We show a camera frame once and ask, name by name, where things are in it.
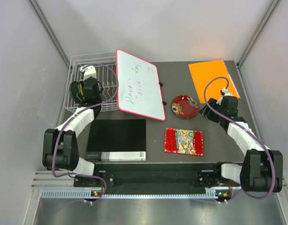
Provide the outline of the dark teal plate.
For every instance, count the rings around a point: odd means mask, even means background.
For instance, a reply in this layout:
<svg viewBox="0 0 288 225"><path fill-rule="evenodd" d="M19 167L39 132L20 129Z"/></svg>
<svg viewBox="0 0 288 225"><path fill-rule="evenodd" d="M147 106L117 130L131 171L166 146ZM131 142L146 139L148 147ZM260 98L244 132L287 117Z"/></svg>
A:
<svg viewBox="0 0 288 225"><path fill-rule="evenodd" d="M74 81L70 84L70 94L75 102L81 103L83 96L80 91L79 82Z"/></svg>

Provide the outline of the red floral plate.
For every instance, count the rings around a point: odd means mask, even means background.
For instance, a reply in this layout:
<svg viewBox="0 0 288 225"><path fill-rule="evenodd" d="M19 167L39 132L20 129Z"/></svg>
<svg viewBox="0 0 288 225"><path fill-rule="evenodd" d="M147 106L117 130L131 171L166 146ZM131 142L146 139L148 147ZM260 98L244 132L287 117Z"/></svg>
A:
<svg viewBox="0 0 288 225"><path fill-rule="evenodd" d="M191 119L198 114L198 102L191 96L177 96L171 103L173 113L182 119Z"/></svg>

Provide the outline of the lime green plate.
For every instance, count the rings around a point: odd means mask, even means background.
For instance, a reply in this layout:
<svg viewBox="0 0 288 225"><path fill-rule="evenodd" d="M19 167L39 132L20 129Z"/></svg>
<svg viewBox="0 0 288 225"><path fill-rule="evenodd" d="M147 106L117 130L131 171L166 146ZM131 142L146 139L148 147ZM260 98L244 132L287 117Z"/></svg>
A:
<svg viewBox="0 0 288 225"><path fill-rule="evenodd" d="M78 98L80 99L80 101L84 100L83 81L80 81L78 84Z"/></svg>

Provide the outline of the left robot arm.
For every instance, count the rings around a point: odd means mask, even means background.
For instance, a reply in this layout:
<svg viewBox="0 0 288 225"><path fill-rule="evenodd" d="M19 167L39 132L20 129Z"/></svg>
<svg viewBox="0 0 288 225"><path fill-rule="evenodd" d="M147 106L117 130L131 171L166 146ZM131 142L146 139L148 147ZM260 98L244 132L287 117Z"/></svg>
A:
<svg viewBox="0 0 288 225"><path fill-rule="evenodd" d="M101 83L94 77L72 82L70 93L78 103L77 110L66 122L54 129L47 129L44 133L43 166L48 169L84 174L84 180L90 186L100 182L100 174L94 171L93 163L80 157L77 137L98 117L102 90Z"/></svg>

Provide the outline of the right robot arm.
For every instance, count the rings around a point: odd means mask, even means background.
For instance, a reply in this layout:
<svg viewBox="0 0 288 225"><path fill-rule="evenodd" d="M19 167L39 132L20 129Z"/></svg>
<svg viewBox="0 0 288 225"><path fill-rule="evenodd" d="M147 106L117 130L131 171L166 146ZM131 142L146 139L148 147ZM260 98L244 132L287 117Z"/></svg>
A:
<svg viewBox="0 0 288 225"><path fill-rule="evenodd" d="M273 192L282 190L283 156L278 150L266 147L249 128L247 121L238 116L238 100L223 96L211 98L200 114L220 126L235 141L244 155L242 165L217 163L213 181L225 185L232 180L245 192Z"/></svg>

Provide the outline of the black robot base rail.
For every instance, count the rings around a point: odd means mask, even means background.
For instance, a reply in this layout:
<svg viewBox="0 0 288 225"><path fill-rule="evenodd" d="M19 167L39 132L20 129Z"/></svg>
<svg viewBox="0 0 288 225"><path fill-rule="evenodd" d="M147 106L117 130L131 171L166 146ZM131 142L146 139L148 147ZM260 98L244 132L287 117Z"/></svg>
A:
<svg viewBox="0 0 288 225"><path fill-rule="evenodd" d="M239 187L218 180L215 167L215 163L97 164L94 174L106 181L109 195L204 194L208 188Z"/></svg>

